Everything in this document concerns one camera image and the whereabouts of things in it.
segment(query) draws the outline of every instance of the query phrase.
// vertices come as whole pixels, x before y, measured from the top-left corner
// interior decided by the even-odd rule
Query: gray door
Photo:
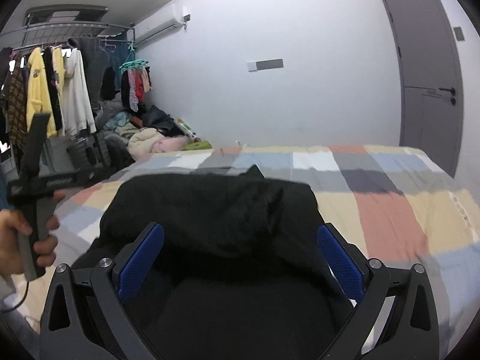
[[[402,146],[422,149],[455,175],[463,129],[457,45],[440,0],[384,0],[403,85]]]

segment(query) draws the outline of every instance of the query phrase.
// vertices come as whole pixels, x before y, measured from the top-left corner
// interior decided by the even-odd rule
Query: power cord
[[[11,312],[11,311],[14,311],[16,309],[18,309],[21,305],[23,305],[23,302],[25,302],[25,299],[27,297],[27,294],[28,294],[28,285],[30,283],[27,282],[27,286],[25,288],[25,295],[23,296],[22,300],[20,300],[20,302],[18,302],[15,306],[13,306],[12,308],[10,309],[5,309],[5,310],[1,310],[2,314],[6,314],[7,312]]]

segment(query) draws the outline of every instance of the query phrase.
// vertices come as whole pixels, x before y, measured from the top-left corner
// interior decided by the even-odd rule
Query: blue gripper pad
[[[127,299],[137,295],[148,271],[163,247],[164,240],[163,227],[160,225],[153,226],[119,273],[117,295],[122,304]]]
[[[326,225],[318,229],[317,245],[347,298],[359,302],[365,294],[362,273]]]

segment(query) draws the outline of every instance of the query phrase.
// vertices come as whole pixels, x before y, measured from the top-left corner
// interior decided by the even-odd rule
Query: plaid bedsheet
[[[56,264],[71,264],[87,250],[99,235],[103,212],[126,180],[158,173],[237,175],[253,164],[267,178],[309,184],[325,221],[368,258],[402,268],[422,263],[435,296],[441,358],[447,355],[480,306],[480,210],[468,191],[418,149],[268,147],[147,156],[58,208],[62,226]],[[52,275],[50,268],[31,283],[20,309],[35,328]],[[25,289],[20,277],[16,283],[19,295],[12,303]],[[385,303],[366,347],[380,335],[392,302]]]

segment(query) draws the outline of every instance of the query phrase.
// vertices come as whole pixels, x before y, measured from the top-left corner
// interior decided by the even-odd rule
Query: air conditioner
[[[183,7],[172,1],[135,25],[135,45],[151,41],[165,32],[181,28],[184,25]]]

